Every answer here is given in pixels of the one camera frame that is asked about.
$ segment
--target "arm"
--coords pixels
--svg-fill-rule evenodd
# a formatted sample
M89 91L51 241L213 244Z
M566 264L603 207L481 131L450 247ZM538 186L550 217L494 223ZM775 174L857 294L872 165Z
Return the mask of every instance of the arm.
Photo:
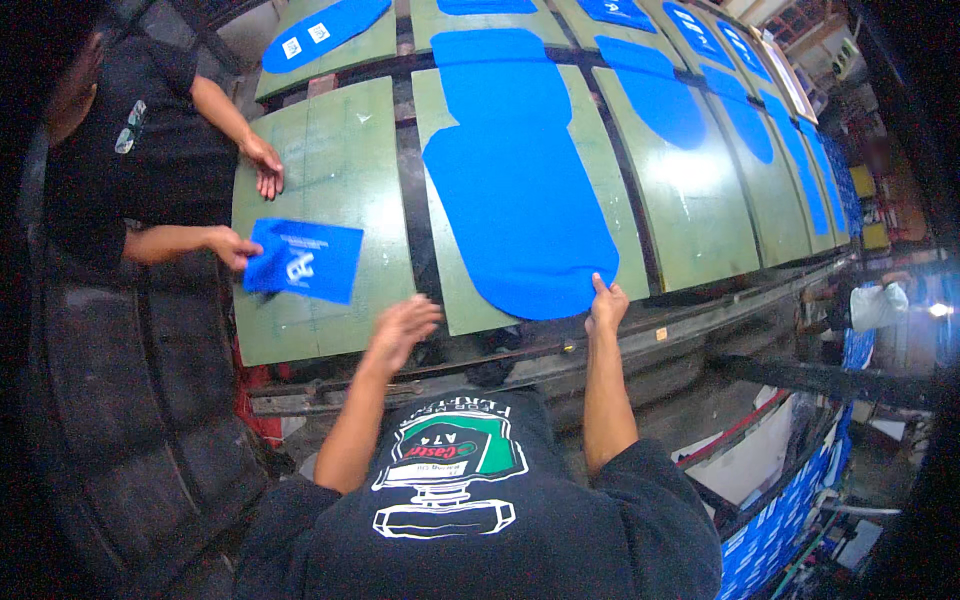
M143 231L128 229L123 257L141 265L155 265L203 248L216 252L234 271L247 267L248 256L263 253L259 244L241 239L228 227L161 225Z
M585 323L589 346L584 399L584 454L591 475L639 439L616 342L616 329L630 302L620 286L608 290L596 273L593 288L597 295Z
M199 75L190 86L190 96L197 112L215 128L236 143L240 152L256 165L256 191L272 200L283 192L283 165L274 147L250 129L224 90L206 77Z
M437 328L440 317L440 307L422 295L380 315L344 408L317 454L314 483L344 494L360 487L376 448L387 384L407 362L414 344Z

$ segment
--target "white logo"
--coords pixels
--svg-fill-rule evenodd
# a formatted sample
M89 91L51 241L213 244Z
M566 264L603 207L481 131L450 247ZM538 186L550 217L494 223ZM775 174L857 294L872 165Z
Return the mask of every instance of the white logo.
M300 48L300 43L297 41L295 37L291 37L290 39L283 42L282 46L283 46L283 54L287 55L287 60L295 57L303 50L302 48Z
M299 284L304 277L312 277L313 267L309 266L311 262L313 262L312 252L298 252L297 258L287 263L287 279L289 282Z
M319 44L330 37L330 32L326 30L326 27L324 27L323 23L317 23L306 31L310 34L310 37L313 37L313 42L315 44Z

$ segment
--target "white shirt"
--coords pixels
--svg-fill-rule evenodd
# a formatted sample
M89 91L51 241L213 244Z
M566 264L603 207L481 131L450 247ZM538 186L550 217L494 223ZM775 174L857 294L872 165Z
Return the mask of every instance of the white shirt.
M892 325L903 319L909 308L910 301L896 282L884 287L858 287L850 294L850 320L854 331Z

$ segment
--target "black t-shirt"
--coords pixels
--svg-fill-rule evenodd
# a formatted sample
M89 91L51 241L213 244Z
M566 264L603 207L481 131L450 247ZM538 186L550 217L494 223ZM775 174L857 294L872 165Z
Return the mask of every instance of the black t-shirt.
M536 395L401 411L363 486L304 479L261 502L236 598L680 598L720 589L720 542L653 441L568 476Z
M192 105L196 56L144 36L107 50L97 95L47 160L51 239L115 266L124 218L146 225L227 225L237 147Z

